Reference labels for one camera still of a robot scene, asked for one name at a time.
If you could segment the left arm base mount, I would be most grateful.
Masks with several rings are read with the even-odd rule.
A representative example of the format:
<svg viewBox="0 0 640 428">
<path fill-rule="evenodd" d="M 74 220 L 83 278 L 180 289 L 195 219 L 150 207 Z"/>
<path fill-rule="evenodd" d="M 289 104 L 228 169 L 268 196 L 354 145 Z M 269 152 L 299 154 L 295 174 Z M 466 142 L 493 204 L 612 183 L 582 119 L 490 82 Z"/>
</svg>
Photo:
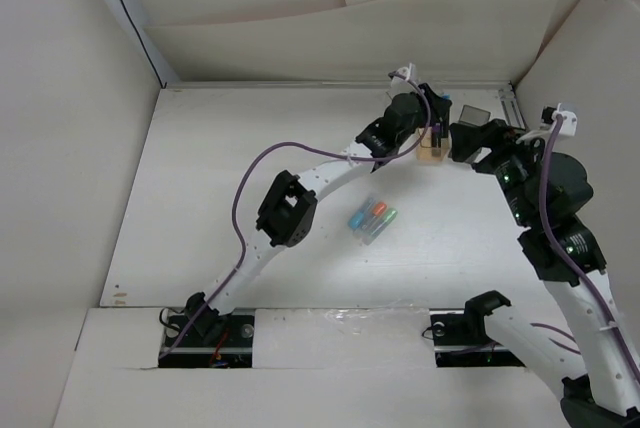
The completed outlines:
<svg viewBox="0 0 640 428">
<path fill-rule="evenodd" d="M 253 366 L 254 310 L 236 310 L 221 321 L 211 341 L 204 341 L 194 327 L 178 346 L 171 346 L 187 324 L 187 317 L 173 308 L 163 308 L 163 328 L 158 367 L 165 369 L 245 369 Z"/>
</svg>

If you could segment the green pastel highlighter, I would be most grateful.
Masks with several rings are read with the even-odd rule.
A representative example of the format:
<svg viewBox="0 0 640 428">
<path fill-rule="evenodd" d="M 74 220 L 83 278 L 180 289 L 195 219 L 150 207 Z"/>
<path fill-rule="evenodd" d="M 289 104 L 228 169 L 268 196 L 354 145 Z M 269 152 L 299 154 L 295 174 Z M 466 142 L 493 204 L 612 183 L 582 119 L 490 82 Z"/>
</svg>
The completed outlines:
<svg viewBox="0 0 640 428">
<path fill-rule="evenodd" d="M 364 244 L 372 244 L 381 235 L 381 233 L 396 219 L 397 214 L 398 212 L 395 208 L 387 208 L 369 228 L 364 230 Z"/>
</svg>

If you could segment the orange pastel highlighter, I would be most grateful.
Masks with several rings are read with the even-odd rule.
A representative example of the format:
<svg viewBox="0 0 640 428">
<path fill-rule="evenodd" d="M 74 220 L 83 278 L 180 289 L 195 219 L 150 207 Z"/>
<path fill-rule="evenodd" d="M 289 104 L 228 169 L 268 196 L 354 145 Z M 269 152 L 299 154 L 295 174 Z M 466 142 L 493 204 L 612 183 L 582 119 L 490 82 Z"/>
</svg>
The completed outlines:
<svg viewBox="0 0 640 428">
<path fill-rule="evenodd" d="M 378 201 L 373 204 L 366 212 L 363 221 L 357 230 L 357 235 L 360 238 L 370 235 L 386 210 L 387 205 L 383 201 Z"/>
</svg>

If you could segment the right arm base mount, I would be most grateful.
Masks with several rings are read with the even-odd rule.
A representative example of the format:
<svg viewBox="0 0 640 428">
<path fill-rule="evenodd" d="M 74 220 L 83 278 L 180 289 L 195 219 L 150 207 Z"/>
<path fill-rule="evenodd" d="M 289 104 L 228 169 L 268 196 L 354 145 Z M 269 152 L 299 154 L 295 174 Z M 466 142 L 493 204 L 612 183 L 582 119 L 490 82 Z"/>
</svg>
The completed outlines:
<svg viewBox="0 0 640 428">
<path fill-rule="evenodd" d="M 437 368 L 523 367 L 507 348 L 477 332 L 461 310 L 435 310 L 421 336 L 433 344 Z"/>
</svg>

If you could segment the black blue-capped highlighter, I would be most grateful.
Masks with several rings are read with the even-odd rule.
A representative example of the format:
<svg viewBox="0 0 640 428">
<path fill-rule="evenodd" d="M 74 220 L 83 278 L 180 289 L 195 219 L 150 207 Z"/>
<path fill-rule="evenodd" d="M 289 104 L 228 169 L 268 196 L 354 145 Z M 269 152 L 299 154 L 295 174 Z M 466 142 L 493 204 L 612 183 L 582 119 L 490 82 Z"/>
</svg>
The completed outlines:
<svg viewBox="0 0 640 428">
<path fill-rule="evenodd" d="M 430 138 L 430 151 L 432 157 L 442 156 L 442 135 L 432 132 Z"/>
</svg>

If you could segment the light blue pastel highlighter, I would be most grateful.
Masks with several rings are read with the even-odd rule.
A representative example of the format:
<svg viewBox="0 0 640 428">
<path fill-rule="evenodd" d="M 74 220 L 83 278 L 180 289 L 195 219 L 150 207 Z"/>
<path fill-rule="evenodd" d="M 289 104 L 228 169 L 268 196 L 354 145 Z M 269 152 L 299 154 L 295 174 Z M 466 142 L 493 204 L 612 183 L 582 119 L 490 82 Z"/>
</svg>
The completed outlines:
<svg viewBox="0 0 640 428">
<path fill-rule="evenodd" d="M 367 214 L 375 205 L 376 201 L 377 198 L 375 196 L 369 196 L 361 203 L 361 205 L 356 209 L 356 211 L 348 221 L 347 226 L 350 230 L 356 231 L 361 226 Z"/>
</svg>

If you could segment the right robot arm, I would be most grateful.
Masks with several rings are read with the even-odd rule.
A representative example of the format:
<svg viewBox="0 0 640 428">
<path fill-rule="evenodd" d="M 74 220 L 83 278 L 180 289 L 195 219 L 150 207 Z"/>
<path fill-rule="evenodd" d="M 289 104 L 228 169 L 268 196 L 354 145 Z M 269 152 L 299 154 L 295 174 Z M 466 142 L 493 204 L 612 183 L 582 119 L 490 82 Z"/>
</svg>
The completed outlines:
<svg viewBox="0 0 640 428">
<path fill-rule="evenodd" d="M 523 254 L 564 316 L 577 354 L 564 354 L 497 291 L 469 299 L 460 326 L 473 341 L 507 348 L 554 394 L 570 426 L 636 427 L 639 355 L 618 319 L 604 255 L 577 215 L 594 194 L 587 171 L 554 149 L 565 124 L 556 118 L 546 133 L 533 133 L 502 120 L 454 123 L 451 158 L 496 178 L 523 229 Z M 472 162 L 483 149 L 488 155 Z"/>
</svg>

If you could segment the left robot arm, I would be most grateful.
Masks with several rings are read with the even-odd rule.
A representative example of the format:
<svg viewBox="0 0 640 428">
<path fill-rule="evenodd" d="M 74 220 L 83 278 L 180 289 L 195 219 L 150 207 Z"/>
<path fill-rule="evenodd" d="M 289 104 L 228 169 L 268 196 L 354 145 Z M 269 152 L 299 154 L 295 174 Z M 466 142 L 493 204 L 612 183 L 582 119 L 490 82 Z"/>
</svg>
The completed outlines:
<svg viewBox="0 0 640 428">
<path fill-rule="evenodd" d="M 328 195 L 353 180 L 375 172 L 409 153 L 402 146 L 417 130 L 444 125 L 452 102 L 426 84 L 410 84 L 413 90 L 392 97 L 383 115 L 358 134 L 340 153 L 330 153 L 299 142 L 281 142 L 267 148 L 252 162 L 241 179 L 232 203 L 232 226 L 241 243 L 239 260 L 211 290 L 191 295 L 184 307 L 186 325 L 201 344 L 216 342 L 226 318 L 237 306 L 240 294 L 282 251 L 293 248 L 310 234 L 316 209 Z M 278 173 L 257 210 L 255 229 L 244 237 L 237 208 L 251 172 L 268 154 L 281 148 L 298 148 L 328 160 L 302 173 Z"/>
</svg>

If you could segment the black purple-capped highlighter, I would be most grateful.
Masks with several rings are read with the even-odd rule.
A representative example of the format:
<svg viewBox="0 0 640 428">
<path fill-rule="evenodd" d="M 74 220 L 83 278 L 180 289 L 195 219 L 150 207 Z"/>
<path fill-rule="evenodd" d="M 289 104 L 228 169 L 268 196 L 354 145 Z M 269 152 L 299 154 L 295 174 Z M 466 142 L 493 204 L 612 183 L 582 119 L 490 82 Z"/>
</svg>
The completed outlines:
<svg viewBox="0 0 640 428">
<path fill-rule="evenodd" d="M 431 148 L 440 150 L 442 147 L 442 128 L 440 123 L 435 123 L 431 131 Z"/>
</svg>

